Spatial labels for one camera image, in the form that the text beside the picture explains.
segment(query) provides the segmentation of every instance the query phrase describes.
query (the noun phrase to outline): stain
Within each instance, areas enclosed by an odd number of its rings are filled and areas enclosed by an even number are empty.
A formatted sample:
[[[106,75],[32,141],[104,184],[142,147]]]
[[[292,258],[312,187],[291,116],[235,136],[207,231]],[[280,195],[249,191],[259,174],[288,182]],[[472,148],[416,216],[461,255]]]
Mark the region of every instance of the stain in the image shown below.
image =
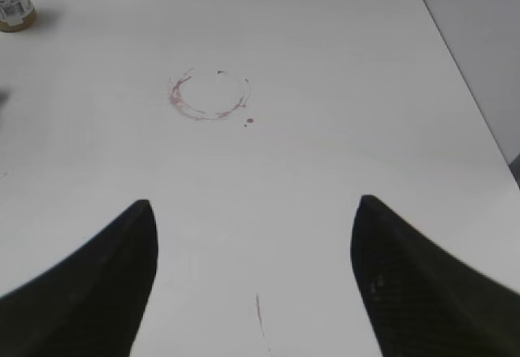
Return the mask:
[[[216,73],[189,69],[171,88],[171,105],[181,115],[196,121],[227,120],[245,109],[251,94],[249,81],[221,70]]]
[[[262,336],[263,339],[267,342],[266,332],[263,329],[263,322],[262,322],[262,312],[260,311],[260,297],[257,294],[257,319],[258,323],[260,324],[260,329],[262,330]],[[267,345],[267,351],[269,351],[269,355],[273,357],[273,352],[271,351],[271,347]]]

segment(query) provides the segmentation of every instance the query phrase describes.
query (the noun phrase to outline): white table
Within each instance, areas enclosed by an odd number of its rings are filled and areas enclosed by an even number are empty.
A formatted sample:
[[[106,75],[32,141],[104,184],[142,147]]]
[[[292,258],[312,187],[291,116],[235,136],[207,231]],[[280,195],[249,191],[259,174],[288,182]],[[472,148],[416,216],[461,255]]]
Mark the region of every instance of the white table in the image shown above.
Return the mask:
[[[362,194],[520,290],[518,187],[421,0],[34,2],[0,36],[0,294],[148,198],[132,355],[379,356],[349,262]],[[182,116],[191,67],[247,78],[247,107]]]

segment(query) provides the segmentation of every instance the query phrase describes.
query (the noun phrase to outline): red ring stain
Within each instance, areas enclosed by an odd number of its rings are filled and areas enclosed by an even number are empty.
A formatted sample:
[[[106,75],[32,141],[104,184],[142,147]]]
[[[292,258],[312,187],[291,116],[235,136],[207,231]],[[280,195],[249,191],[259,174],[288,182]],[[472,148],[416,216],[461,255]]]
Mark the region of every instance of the red ring stain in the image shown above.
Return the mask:
[[[189,69],[177,81],[177,83],[175,84],[175,86],[173,86],[173,88],[171,89],[171,92],[170,92],[170,102],[171,102],[171,105],[173,105],[177,109],[177,111],[179,111],[179,113],[181,115],[184,115],[184,116],[186,116],[186,117],[188,117],[188,118],[190,118],[192,120],[196,120],[196,121],[200,121],[200,120],[208,120],[208,121],[225,120],[225,119],[229,118],[232,115],[232,113],[237,111],[239,108],[246,108],[247,107],[246,103],[247,103],[247,100],[248,100],[249,95],[251,93],[251,89],[250,89],[249,81],[247,79],[244,79],[242,81],[243,87],[242,87],[241,96],[238,99],[238,102],[235,104],[235,106],[233,106],[230,110],[228,110],[228,111],[207,112],[207,111],[202,111],[202,110],[198,110],[198,109],[192,108],[183,99],[182,86],[183,86],[184,83],[192,80],[194,76],[197,76],[197,74],[192,74],[193,70],[195,70],[195,68]],[[225,71],[218,70],[217,71],[217,75],[221,75],[221,74],[227,75],[228,73],[225,72]],[[248,123],[252,123],[253,119],[248,119],[247,122]]]

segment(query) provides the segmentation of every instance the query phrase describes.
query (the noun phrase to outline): black object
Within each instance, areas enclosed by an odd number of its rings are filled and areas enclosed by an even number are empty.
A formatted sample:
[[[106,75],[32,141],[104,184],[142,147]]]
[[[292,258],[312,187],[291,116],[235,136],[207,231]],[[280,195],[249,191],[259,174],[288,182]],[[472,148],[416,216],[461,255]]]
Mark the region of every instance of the black object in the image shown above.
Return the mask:
[[[0,356],[128,356],[157,257],[154,214],[148,201],[137,201],[74,254],[0,299]]]
[[[384,357],[520,356],[520,296],[452,257],[376,197],[361,199],[351,259]]]

